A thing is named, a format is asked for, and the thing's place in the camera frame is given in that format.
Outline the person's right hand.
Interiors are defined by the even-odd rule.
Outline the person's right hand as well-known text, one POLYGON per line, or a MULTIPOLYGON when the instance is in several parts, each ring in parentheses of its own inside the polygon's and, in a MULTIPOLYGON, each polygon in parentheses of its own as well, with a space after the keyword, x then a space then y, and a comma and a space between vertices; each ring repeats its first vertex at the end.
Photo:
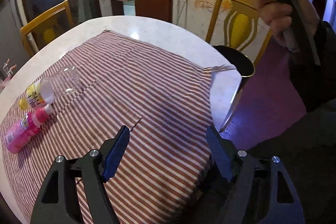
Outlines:
MULTIPOLYGON (((317 30, 320 18, 309 0, 296 0, 302 10, 303 21, 308 32, 314 35, 317 30)), ((253 0, 253 4, 260 14, 264 23, 270 26, 275 39, 285 44, 283 31, 291 26, 292 8, 288 4, 280 3, 278 0, 253 0)))

